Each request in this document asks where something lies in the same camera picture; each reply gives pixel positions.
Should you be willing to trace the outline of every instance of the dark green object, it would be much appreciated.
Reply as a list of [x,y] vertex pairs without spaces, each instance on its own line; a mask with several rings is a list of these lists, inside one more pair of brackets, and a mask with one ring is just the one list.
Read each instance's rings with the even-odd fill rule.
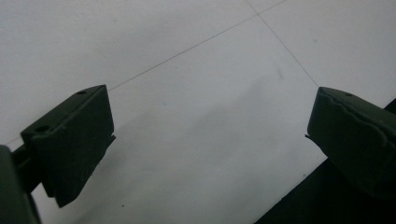
[[0,223],[40,223],[31,192],[42,183],[60,207],[81,193],[114,141],[106,86],[79,91],[22,133],[14,152],[0,146]]
[[319,88],[308,138],[329,158],[256,224],[393,223],[396,100],[385,109]]

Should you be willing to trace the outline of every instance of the tile grout line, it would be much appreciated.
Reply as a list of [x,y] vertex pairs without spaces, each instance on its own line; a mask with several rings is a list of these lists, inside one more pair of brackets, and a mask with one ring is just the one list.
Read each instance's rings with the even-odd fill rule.
[[10,142],[6,143],[5,146],[8,146],[9,144],[11,144],[11,143],[17,141],[18,139],[20,139],[20,137],[17,137],[17,138],[12,139]]
[[291,57],[293,57],[293,59],[297,62],[297,64],[300,65],[300,67],[304,70],[304,72],[306,73],[307,76],[309,76],[309,78],[315,83],[315,85],[317,87],[319,87],[318,83],[309,75],[308,71],[306,71],[306,69],[303,67],[303,65],[300,63],[300,61],[298,61],[298,59],[296,58],[296,56],[294,56],[293,53],[291,53],[290,49],[285,45],[285,43],[283,43],[283,41],[279,38],[279,36],[277,36],[277,34],[275,33],[275,31],[267,24],[267,22],[265,22],[265,20],[259,15],[260,19],[262,19],[262,22],[264,22],[264,24],[271,30],[271,32],[276,36],[276,38],[280,41],[280,43],[282,43],[283,47],[285,47],[285,49],[288,51],[288,53],[291,55]]
[[205,42],[207,42],[207,41],[209,41],[209,40],[215,38],[216,36],[222,35],[222,34],[226,33],[227,31],[229,31],[229,30],[235,28],[236,26],[239,26],[239,25],[241,25],[242,23],[245,23],[246,21],[249,21],[249,20],[251,20],[251,19],[253,19],[253,18],[257,17],[257,16],[259,16],[259,14],[256,14],[256,15],[254,15],[254,16],[251,16],[251,17],[245,19],[244,21],[241,21],[241,22],[237,23],[236,25],[234,25],[234,26],[232,26],[232,27],[229,27],[229,28],[227,28],[227,29],[224,30],[224,31],[221,31],[220,33],[218,33],[218,34],[216,34],[216,35],[213,35],[213,36],[209,37],[208,39],[206,39],[206,40],[204,40],[204,41],[202,41],[202,42],[200,42],[200,43],[198,43],[198,44],[196,44],[196,45],[194,45],[194,46],[192,46],[192,47],[190,47],[190,48],[188,48],[188,49],[185,49],[185,50],[181,51],[180,53],[176,54],[175,56],[172,56],[171,58],[169,58],[169,59],[167,59],[167,60],[165,60],[165,61],[163,61],[163,62],[161,62],[161,63],[158,63],[158,64],[154,65],[154,66],[151,67],[150,69],[148,69],[148,70],[146,70],[146,71],[144,71],[144,72],[138,74],[138,75],[135,76],[135,77],[131,77],[131,78],[127,79],[126,81],[124,81],[124,82],[122,82],[121,84],[119,84],[119,85],[117,85],[117,86],[111,88],[111,89],[108,90],[108,91],[113,91],[114,89],[116,89],[116,88],[122,86],[123,84],[125,84],[125,83],[127,83],[127,82],[129,82],[129,81],[131,81],[131,80],[133,80],[133,79],[135,79],[135,78],[137,78],[137,77],[140,77],[140,76],[144,75],[145,73],[151,71],[152,69],[154,69],[154,68],[156,68],[156,67],[158,67],[158,66],[160,66],[160,65],[162,65],[162,64],[165,64],[165,63],[171,61],[172,59],[174,59],[174,58],[176,58],[177,56],[179,56],[179,55],[181,55],[181,54],[183,54],[183,53],[189,51],[190,49],[194,49],[194,48],[196,48],[196,47],[198,47],[198,46],[204,44]]
[[[271,9],[271,8],[273,8],[273,7],[276,7],[276,6],[282,4],[282,3],[286,2],[286,1],[288,1],[288,0],[283,0],[282,2],[280,2],[280,3],[278,3],[278,4],[275,4],[274,6],[265,9],[263,12],[266,12],[266,11],[268,11],[269,9]],[[300,63],[300,61],[297,60],[296,56],[294,56],[294,54],[291,53],[290,49],[285,45],[285,43],[283,43],[283,41],[279,38],[279,36],[275,33],[275,31],[271,28],[271,26],[268,25],[268,23],[265,22],[265,20],[262,18],[262,16],[261,16],[260,14],[262,14],[263,12],[261,12],[261,13],[257,12],[256,9],[253,7],[253,5],[251,5],[251,4],[249,3],[248,0],[246,0],[246,2],[250,5],[251,8],[253,8],[253,10],[257,13],[257,15],[259,16],[259,18],[262,20],[262,22],[268,27],[268,29],[270,29],[270,31],[274,34],[274,36],[280,41],[280,43],[283,45],[283,47],[284,47],[284,48],[288,51],[288,53],[291,55],[291,57],[293,57],[293,59],[297,62],[297,64],[300,65],[300,67],[304,70],[304,72],[306,73],[306,75],[315,83],[315,85],[316,85],[317,87],[319,87],[318,83],[309,75],[309,73],[306,71],[306,69],[305,69],[305,68],[303,67],[303,65]]]

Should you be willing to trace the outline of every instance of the floor tile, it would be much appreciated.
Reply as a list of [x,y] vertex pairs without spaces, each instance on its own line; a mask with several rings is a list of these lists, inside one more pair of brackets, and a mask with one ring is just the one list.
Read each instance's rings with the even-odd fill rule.
[[324,156],[304,138],[317,86],[258,17],[111,91],[118,137],[44,223],[253,223]]
[[276,6],[280,3],[285,2],[285,0],[247,0],[259,13],[264,12],[265,10]]
[[74,92],[114,88],[253,15],[245,0],[2,1],[0,142]]
[[320,85],[376,105],[396,98],[396,2],[287,1],[262,14]]

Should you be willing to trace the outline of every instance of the white surface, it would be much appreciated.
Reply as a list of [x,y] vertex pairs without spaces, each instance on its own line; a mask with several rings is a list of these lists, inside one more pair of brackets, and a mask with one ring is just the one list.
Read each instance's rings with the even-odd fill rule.
[[396,97],[395,1],[248,1],[1,1],[2,144],[112,89],[118,139],[66,207],[35,190],[44,224],[253,223],[324,160],[309,76]]
[[285,0],[247,0],[258,13],[285,2]]
[[111,91],[128,124],[80,197],[43,219],[253,223],[323,160],[304,138],[316,90],[247,21]]
[[245,0],[0,5],[3,144],[72,92],[114,88],[255,14]]
[[262,17],[319,86],[396,98],[396,1],[293,0]]

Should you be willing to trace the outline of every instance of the hole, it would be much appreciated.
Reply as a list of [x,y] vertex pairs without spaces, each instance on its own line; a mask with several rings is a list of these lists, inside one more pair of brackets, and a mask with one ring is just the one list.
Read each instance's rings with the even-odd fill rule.
[[46,132],[49,128],[50,128],[50,126],[41,126],[41,127],[38,127],[37,129],[35,129],[35,131],[38,133],[43,133],[43,132]]

